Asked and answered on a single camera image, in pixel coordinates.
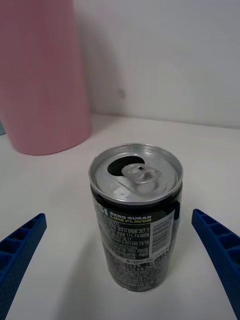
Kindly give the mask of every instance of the pink cup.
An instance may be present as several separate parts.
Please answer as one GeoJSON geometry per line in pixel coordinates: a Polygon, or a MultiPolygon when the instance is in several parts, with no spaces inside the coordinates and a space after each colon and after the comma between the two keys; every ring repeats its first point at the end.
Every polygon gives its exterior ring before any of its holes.
{"type": "Polygon", "coordinates": [[[82,143],[90,112],[72,0],[0,1],[0,119],[21,153],[82,143]]]}

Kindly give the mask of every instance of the pull tab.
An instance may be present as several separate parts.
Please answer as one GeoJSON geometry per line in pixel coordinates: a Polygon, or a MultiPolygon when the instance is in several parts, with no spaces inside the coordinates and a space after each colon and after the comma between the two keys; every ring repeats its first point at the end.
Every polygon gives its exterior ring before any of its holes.
{"type": "Polygon", "coordinates": [[[125,178],[138,185],[154,182],[161,176],[160,171],[142,163],[126,165],[121,172],[125,178]]]}

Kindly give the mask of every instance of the white table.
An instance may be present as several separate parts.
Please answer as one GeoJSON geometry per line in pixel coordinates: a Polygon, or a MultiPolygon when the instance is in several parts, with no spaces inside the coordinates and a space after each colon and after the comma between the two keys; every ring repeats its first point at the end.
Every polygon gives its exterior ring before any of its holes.
{"type": "Polygon", "coordinates": [[[19,154],[0,137],[0,238],[44,212],[47,230],[7,320],[236,320],[191,225],[199,208],[240,234],[240,130],[94,115],[91,137],[49,156],[19,154]],[[174,153],[184,168],[181,224],[168,276],[133,293],[111,278],[88,168],[105,149],[140,142],[174,153]]]}

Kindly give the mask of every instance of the black can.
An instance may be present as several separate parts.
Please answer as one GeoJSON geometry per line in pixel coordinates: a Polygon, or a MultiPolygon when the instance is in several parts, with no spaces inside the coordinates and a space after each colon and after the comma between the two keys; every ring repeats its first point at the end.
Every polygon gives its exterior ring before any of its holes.
{"type": "Polygon", "coordinates": [[[159,147],[125,144],[96,157],[89,177],[113,279],[135,292],[158,286],[180,221],[181,163],[159,147]]]}

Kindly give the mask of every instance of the barcode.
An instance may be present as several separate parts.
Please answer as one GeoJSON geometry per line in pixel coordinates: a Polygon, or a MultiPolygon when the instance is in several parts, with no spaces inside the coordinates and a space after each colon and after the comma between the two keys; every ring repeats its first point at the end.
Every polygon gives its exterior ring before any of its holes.
{"type": "Polygon", "coordinates": [[[162,247],[166,246],[169,241],[169,227],[171,225],[172,218],[155,225],[152,230],[152,249],[151,253],[154,254],[162,247]]]}

